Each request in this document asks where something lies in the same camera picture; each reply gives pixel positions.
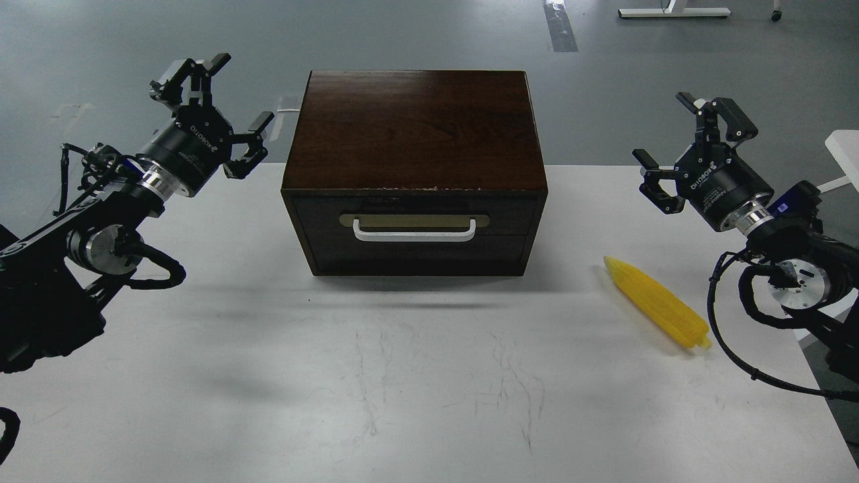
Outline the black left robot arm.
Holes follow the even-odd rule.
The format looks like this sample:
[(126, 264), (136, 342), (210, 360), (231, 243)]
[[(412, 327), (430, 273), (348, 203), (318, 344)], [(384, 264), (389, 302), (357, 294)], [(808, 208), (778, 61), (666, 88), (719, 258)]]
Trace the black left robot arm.
[(53, 220), (30, 235), (2, 229), (2, 371), (67, 356), (104, 332), (102, 310), (122, 288), (164, 290), (184, 281), (178, 260), (148, 245), (138, 227), (173, 195), (195, 196), (222, 168), (246, 178), (267, 156), (264, 112), (245, 132), (213, 104), (211, 81), (230, 61), (179, 59), (151, 83), (172, 115), (136, 155), (107, 144), (61, 147)]

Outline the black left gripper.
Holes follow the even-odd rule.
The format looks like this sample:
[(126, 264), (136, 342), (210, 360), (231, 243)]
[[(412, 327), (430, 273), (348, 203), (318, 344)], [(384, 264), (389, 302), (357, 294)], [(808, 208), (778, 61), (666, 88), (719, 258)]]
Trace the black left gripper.
[[(178, 59), (160, 79), (150, 82), (150, 98), (175, 113), (138, 156), (165, 168), (181, 184), (184, 197), (194, 197), (221, 165), (228, 178), (243, 180), (268, 156), (262, 135), (275, 113), (262, 112), (248, 131), (230, 135), (232, 125), (212, 106), (212, 77), (231, 59), (230, 53), (209, 60)], [(184, 102), (187, 80), (190, 91)], [(230, 159), (236, 144), (245, 144), (246, 151)]]

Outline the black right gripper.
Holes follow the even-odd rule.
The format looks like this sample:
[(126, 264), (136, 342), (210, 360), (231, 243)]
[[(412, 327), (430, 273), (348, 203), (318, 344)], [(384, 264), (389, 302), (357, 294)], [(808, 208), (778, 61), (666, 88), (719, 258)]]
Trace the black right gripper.
[[(678, 170), (661, 168), (645, 149), (632, 150), (642, 167), (639, 191), (665, 214), (683, 211), (688, 201), (712, 229), (727, 231), (731, 213), (751, 201), (767, 204), (775, 193), (734, 151), (760, 131), (733, 99), (688, 92), (676, 99), (696, 116), (695, 141), (675, 163)], [(662, 180), (675, 180), (678, 195), (669, 195)]]

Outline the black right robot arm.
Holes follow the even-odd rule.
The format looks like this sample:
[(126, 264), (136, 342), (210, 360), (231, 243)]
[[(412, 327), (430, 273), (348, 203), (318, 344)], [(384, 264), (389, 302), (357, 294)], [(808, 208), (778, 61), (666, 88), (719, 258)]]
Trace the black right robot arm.
[(806, 329), (828, 348), (829, 370), (857, 380), (857, 305), (844, 321), (824, 308), (857, 288), (857, 249), (824, 234), (818, 218), (820, 192), (803, 180), (779, 198), (739, 156), (738, 146), (758, 128), (738, 104), (725, 97), (698, 99), (679, 92), (678, 101), (695, 116), (693, 143), (672, 168), (661, 168), (643, 149), (632, 155), (642, 167), (640, 192), (666, 214), (686, 204), (717, 232), (739, 230), (746, 247), (720, 256), (709, 279), (707, 318), (727, 357), (754, 381), (775, 388), (856, 403), (855, 391), (806, 388), (782, 381), (743, 361), (722, 339), (715, 318), (717, 284), (734, 261), (746, 268), (738, 281), (740, 302), (757, 322), (778, 329)]

